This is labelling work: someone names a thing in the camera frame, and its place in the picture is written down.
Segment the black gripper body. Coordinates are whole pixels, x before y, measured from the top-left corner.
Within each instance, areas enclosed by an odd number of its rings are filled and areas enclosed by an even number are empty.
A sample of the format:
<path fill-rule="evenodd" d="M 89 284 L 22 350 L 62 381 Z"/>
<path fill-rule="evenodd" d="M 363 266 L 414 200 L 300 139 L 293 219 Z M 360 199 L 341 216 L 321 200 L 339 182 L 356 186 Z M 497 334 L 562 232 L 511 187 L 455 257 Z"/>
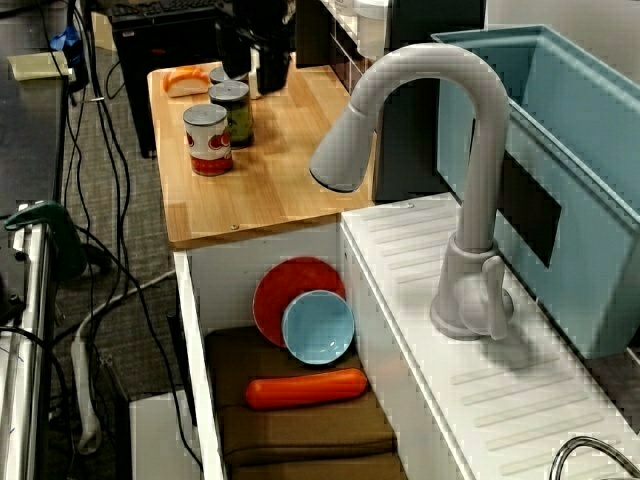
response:
<path fill-rule="evenodd" d="M 223 44 L 244 44 L 258 50 L 294 50 L 295 16 L 288 22 L 251 23 L 239 17 L 223 16 L 215 21 Z"/>

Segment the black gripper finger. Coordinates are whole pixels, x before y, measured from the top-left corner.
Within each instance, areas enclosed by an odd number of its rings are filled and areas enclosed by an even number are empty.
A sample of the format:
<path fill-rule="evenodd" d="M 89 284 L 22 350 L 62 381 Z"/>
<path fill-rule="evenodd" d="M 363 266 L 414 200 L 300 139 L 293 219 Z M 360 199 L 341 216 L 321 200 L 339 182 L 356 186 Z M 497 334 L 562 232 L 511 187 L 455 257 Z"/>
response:
<path fill-rule="evenodd" d="M 258 44 L 257 88 L 261 95 L 283 89 L 286 85 L 290 64 L 291 44 Z"/>
<path fill-rule="evenodd" d="M 250 47 L 234 27 L 227 23 L 216 24 L 216 45 L 226 75 L 241 77 L 251 70 Z"/>

